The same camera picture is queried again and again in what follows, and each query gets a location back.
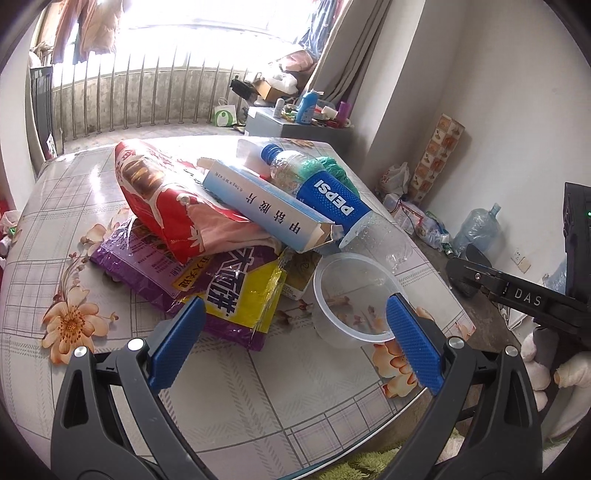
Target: blue bottle cap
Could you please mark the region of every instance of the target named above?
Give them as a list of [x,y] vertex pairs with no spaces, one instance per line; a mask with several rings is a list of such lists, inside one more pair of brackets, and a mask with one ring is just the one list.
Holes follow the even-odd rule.
[[267,165],[271,165],[275,157],[281,152],[283,152],[283,149],[279,145],[270,143],[261,150],[261,158]]

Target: pepsi label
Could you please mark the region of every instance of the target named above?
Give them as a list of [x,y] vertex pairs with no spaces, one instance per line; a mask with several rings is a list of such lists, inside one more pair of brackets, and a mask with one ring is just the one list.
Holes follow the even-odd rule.
[[320,212],[345,233],[371,209],[327,171],[312,175],[300,187],[296,198]]

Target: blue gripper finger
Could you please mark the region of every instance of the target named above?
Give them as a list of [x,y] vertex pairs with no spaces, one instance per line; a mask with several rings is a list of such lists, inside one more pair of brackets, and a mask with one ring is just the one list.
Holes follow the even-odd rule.
[[386,303],[386,319],[419,382],[437,395],[444,380],[441,357],[417,323],[416,314],[398,294]]
[[148,385],[154,393],[170,388],[205,325],[205,303],[195,297],[172,320],[173,327],[160,343],[150,363]]

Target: purple snack bag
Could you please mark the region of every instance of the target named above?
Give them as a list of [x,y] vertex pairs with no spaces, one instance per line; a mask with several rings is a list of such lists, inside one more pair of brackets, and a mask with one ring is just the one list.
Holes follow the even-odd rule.
[[116,229],[92,254],[115,280],[167,316],[198,295],[206,302],[204,331],[261,350],[285,281],[272,247],[255,246],[179,263],[137,218]]

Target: table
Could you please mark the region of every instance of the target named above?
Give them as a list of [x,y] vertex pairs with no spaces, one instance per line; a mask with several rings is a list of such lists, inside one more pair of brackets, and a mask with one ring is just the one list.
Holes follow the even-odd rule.
[[254,137],[304,138],[327,142],[341,155],[348,150],[353,139],[352,128],[295,124],[283,118],[274,118],[273,110],[274,108],[263,106],[249,107],[244,134]]
[[[235,159],[238,137],[178,137],[152,140],[158,148],[195,161],[201,156]],[[338,160],[327,144],[285,148]],[[42,173],[23,211],[0,288],[0,378],[7,410],[27,442],[50,463],[54,407],[66,367],[50,362],[42,348],[41,319],[60,279],[82,251],[80,239],[95,224],[108,225],[125,207],[115,180],[113,145],[64,155]],[[362,199],[387,215],[378,200],[345,166]],[[410,302],[428,310],[447,335],[473,332],[460,304],[415,246],[397,277]],[[97,352],[134,336],[147,336],[164,318],[149,303],[95,265],[79,272],[86,299],[100,315],[117,320]],[[324,343],[310,320],[313,293],[304,302],[282,298],[278,310],[290,327],[274,323],[261,352],[202,335],[174,385],[160,394],[192,448],[221,479],[298,478],[335,460],[383,428],[420,393],[387,399],[389,378],[372,363],[373,345],[338,350]],[[151,459],[120,388],[113,394],[137,455]]]

